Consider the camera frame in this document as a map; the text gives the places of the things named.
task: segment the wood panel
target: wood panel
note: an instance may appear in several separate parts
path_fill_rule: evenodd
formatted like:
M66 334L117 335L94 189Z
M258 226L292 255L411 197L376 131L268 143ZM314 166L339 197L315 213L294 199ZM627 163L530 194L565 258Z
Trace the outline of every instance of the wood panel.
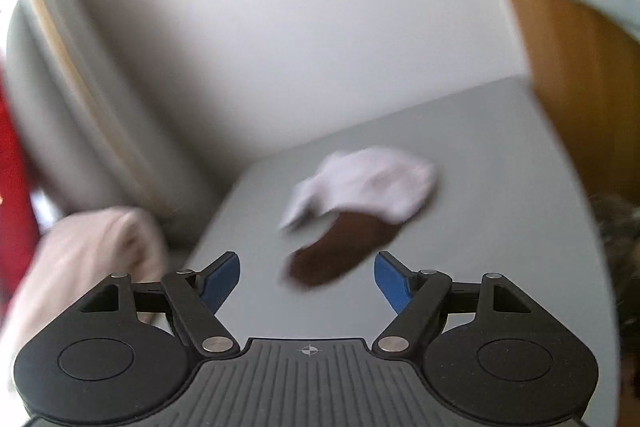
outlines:
M535 91L588 192L640 202L640 44L573 0L512 0Z

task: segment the silver screw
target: silver screw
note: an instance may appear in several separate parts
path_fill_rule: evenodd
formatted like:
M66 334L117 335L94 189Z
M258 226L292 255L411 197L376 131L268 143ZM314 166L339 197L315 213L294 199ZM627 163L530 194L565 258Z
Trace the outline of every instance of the silver screw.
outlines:
M209 337L202 342L202 349L212 353L222 353L234 347L234 341L226 337Z
M378 341L378 347L382 349L382 351L399 353L409 347L409 341L402 337L383 337Z

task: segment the red cloth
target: red cloth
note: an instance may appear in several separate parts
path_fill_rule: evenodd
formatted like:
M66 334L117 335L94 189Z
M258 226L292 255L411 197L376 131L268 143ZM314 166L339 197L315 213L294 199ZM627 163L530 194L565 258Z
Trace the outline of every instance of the red cloth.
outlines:
M7 297L27 272L40 238L20 142L0 87L0 283Z

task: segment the beige cloth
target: beige cloth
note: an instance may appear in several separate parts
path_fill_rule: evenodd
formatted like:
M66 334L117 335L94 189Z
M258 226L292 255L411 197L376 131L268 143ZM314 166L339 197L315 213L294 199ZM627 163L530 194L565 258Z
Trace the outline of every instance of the beige cloth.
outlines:
M166 269L164 238L144 210L114 207L57 222L40 241L0 331L2 425L19 427L29 418L13 379L22 346L108 274L128 272L146 282Z

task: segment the white wall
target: white wall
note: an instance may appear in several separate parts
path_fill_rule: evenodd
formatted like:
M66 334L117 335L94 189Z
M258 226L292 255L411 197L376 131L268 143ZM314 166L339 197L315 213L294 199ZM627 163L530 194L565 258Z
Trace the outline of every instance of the white wall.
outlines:
M0 30L14 1L0 0ZM260 156L528 70L507 0L85 3L224 182Z

